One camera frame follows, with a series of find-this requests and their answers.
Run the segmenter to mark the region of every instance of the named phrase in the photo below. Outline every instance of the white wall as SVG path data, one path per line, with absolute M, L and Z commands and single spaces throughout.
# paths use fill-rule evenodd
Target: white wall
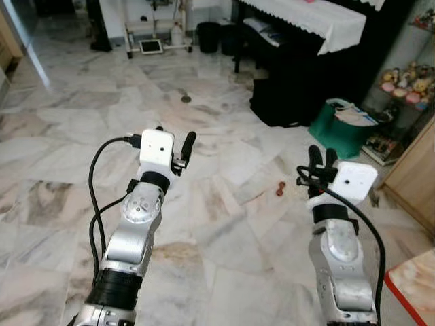
M 411 26 L 409 23 L 414 20 L 416 15 L 422 14 L 431 7 L 435 8 L 435 0 L 418 0 L 416 2 L 381 71 L 394 67 L 406 68 L 411 61 L 419 58 L 420 53 L 425 50 L 428 42 L 432 39 L 432 35 L 427 31 Z
M 107 29 L 109 38 L 123 37 L 122 26 L 118 14 L 118 1 L 119 0 L 100 0 L 101 11 L 103 12 L 104 22 Z M 192 10 L 192 4 L 187 1 L 187 29 L 189 31 L 194 30 L 199 22 L 204 21 L 217 21 L 221 18 L 231 17 L 231 4 L 232 0 L 219 0 L 217 7 L 208 9 L 196 9 Z M 128 19 L 130 21 L 138 21 L 141 16 L 147 16 L 148 21 L 152 20 L 152 9 L 150 2 L 146 0 L 122 0 L 127 8 Z M 175 0 L 173 4 L 167 7 L 158 7 L 154 12 L 156 19 L 171 19 L 173 17 L 175 7 Z
M 435 66 L 435 43 L 432 41 L 432 38 L 426 43 L 424 49 L 421 51 L 417 62 L 425 65 Z

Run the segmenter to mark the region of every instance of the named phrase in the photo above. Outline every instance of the white cart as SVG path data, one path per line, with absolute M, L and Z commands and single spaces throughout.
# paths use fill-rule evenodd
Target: white cart
M 131 22 L 128 20 L 128 11 L 126 2 L 128 0 L 118 0 L 118 11 L 122 30 L 124 31 L 125 50 L 129 59 L 133 57 L 133 52 L 140 52 L 141 48 L 138 44 L 134 44 L 133 35 L 139 31 L 152 31 L 153 38 L 156 38 L 155 31 L 157 29 L 172 29 L 177 22 L 183 31 L 183 44 L 179 46 L 163 45 L 164 49 L 171 48 L 185 48 L 188 52 L 192 51 L 192 39 L 186 37 L 186 0 L 180 0 L 181 3 L 181 18 L 178 19 L 153 19 L 150 22 L 136 21 Z

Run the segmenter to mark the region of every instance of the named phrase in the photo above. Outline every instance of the marble floor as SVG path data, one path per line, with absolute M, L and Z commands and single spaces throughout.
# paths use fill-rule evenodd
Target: marble floor
M 0 110 L 0 326 L 66 325 L 90 291 L 87 189 L 98 146 L 161 124 L 198 134 L 192 159 L 168 192 L 137 325 L 325 325 L 307 253 L 312 218 L 296 166 L 316 144 L 306 128 L 269 128 L 249 109 L 252 62 L 232 72 L 220 54 L 92 52 L 80 21 L 40 20 L 29 55 Z M 192 102 L 180 101 L 187 93 Z M 121 196 L 138 152 L 112 145 L 96 169 L 101 206 Z M 285 181 L 283 196 L 275 195 Z M 380 229 L 392 267 L 431 239 L 381 198 L 361 208 Z M 119 208 L 103 215 L 108 233 Z M 366 270 L 377 248 L 362 226 Z M 388 289 L 384 325 L 414 325 Z

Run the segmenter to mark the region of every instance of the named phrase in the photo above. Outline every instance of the robotic hand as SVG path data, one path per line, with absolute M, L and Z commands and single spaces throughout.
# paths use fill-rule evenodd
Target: robotic hand
M 325 167 L 319 167 L 323 160 L 314 145 L 309 148 L 309 158 L 308 167 L 297 169 L 297 184 L 309 187 L 307 206 L 315 223 L 309 255 L 316 270 L 324 317 L 328 326 L 380 325 L 372 289 L 363 271 L 358 221 L 349 218 L 349 203 L 344 205 L 337 199 L 344 198 L 351 206 L 363 201 L 377 171 L 370 165 L 353 162 L 341 162 L 335 168 L 337 154 L 333 149 L 326 152 Z
M 126 137 L 140 146 L 137 179 L 121 206 L 121 220 L 105 250 L 94 287 L 80 313 L 69 325 L 133 326 L 137 293 L 150 262 L 154 232 L 162 220 L 164 195 L 187 167 L 196 134 L 190 132 L 180 154 L 173 153 L 174 137 L 157 130 Z

